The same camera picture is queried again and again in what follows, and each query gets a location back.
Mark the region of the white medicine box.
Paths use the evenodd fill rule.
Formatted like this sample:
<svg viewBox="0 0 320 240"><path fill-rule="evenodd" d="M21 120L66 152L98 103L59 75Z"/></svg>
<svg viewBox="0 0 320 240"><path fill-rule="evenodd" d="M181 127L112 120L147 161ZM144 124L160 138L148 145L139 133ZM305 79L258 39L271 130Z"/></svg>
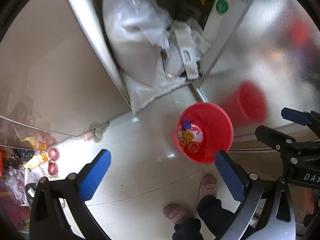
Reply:
<svg viewBox="0 0 320 240"><path fill-rule="evenodd" d="M201 144L203 142L203 131L198 126L192 126L190 129L191 133L193 134L192 142L196 142Z"/></svg>

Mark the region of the red trash bucket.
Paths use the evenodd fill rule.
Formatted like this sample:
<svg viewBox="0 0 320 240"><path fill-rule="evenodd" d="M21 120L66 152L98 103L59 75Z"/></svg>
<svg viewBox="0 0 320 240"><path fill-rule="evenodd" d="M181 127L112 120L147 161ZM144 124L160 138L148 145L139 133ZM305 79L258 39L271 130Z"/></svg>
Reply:
<svg viewBox="0 0 320 240"><path fill-rule="evenodd" d="M197 153L190 153L188 145L181 148L178 142L178 132L183 131L182 124L191 122L203 131L203 142L199 144ZM227 113L218 105L200 102L188 107L179 117L173 135L176 148L188 159L199 164L211 164L219 150L229 151L233 142L233 126Z"/></svg>

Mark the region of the pink slipper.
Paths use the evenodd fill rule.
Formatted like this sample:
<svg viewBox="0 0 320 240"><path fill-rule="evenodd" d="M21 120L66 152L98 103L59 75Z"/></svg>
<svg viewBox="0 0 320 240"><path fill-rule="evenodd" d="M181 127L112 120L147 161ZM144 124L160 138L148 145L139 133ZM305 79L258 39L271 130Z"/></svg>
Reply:
<svg viewBox="0 0 320 240"><path fill-rule="evenodd" d="M207 196L217 196L217 178L212 174L206 174L200 181L198 204Z"/></svg>
<svg viewBox="0 0 320 240"><path fill-rule="evenodd" d="M175 225L183 224L192 217L190 212L175 203L169 203L165 207L163 207L163 215L166 219L168 219Z"/></svg>

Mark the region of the blue bottle cap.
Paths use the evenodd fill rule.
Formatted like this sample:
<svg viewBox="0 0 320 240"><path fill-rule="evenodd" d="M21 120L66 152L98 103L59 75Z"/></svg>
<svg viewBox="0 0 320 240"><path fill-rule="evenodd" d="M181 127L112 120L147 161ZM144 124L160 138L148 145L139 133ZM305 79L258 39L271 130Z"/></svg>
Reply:
<svg viewBox="0 0 320 240"><path fill-rule="evenodd" d="M189 130L189 129L191 129L191 122L189 122L189 121L184 122L184 123L182 124L182 128L183 128L183 130Z"/></svg>

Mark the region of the grey floor rag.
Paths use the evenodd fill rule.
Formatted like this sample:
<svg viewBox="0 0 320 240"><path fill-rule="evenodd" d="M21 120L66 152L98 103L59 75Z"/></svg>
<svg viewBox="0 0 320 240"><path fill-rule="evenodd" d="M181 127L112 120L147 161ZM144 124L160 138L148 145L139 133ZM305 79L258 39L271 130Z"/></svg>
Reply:
<svg viewBox="0 0 320 240"><path fill-rule="evenodd" d="M93 122L90 124L89 130L87 132L82 133L79 136L79 138L83 141L93 141L95 143L99 143L103 140L104 134L109 125L109 121L103 124Z"/></svg>

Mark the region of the orange plastic cup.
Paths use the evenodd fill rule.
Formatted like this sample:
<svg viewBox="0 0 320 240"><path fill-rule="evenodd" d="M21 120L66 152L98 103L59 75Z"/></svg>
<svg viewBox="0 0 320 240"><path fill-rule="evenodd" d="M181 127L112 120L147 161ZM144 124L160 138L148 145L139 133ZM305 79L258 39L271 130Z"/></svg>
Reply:
<svg viewBox="0 0 320 240"><path fill-rule="evenodd" d="M188 151L192 154L197 153L200 149L200 146L197 142L191 142L188 144Z"/></svg>

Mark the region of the red onion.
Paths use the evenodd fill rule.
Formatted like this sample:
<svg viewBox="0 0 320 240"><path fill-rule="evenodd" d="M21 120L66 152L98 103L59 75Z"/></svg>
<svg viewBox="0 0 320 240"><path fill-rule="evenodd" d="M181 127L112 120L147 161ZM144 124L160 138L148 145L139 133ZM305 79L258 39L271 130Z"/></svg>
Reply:
<svg viewBox="0 0 320 240"><path fill-rule="evenodd" d="M60 157L60 152L57 148L50 148L48 150L48 157L52 160L52 161L57 161Z"/></svg>
<svg viewBox="0 0 320 240"><path fill-rule="evenodd" d="M57 175L57 173L58 173L58 168L57 168L57 164L56 164L56 163L50 162L50 163L48 164L48 173L49 173L51 176Z"/></svg>

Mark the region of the large white sack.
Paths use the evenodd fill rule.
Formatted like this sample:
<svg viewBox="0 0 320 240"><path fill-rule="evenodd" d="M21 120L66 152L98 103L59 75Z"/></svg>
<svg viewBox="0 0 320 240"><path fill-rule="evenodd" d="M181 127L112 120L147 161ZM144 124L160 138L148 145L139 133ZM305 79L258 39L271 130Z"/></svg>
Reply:
<svg viewBox="0 0 320 240"><path fill-rule="evenodd" d="M173 20L155 0L102 0L102 9L133 114L199 78L211 44L194 18Z"/></svg>

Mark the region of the yellow sauce packet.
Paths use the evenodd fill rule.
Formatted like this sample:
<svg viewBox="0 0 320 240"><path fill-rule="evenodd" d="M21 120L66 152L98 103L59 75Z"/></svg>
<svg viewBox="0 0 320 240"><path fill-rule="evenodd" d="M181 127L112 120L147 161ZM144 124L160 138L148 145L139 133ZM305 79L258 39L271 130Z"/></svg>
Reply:
<svg viewBox="0 0 320 240"><path fill-rule="evenodd" d="M178 142L181 148L187 146L193 139L194 135L189 129L178 132Z"/></svg>

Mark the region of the pink left slipper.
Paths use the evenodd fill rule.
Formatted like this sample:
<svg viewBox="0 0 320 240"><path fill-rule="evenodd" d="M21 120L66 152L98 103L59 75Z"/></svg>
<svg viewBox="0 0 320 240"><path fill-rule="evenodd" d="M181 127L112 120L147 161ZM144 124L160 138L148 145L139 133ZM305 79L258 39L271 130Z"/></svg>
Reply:
<svg viewBox="0 0 320 240"><path fill-rule="evenodd" d="M169 203L165 207L163 207L163 215L166 219L168 219L175 225L183 224L192 217L190 212L175 203Z"/></svg>

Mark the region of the pink right slipper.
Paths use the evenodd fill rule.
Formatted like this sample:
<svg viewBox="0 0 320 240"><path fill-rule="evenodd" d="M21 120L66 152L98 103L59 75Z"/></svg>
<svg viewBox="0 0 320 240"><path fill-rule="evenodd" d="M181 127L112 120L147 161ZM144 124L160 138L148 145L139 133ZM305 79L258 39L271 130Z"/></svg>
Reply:
<svg viewBox="0 0 320 240"><path fill-rule="evenodd" d="M212 174L206 174L200 181L198 204L207 196L217 196L217 178Z"/></svg>

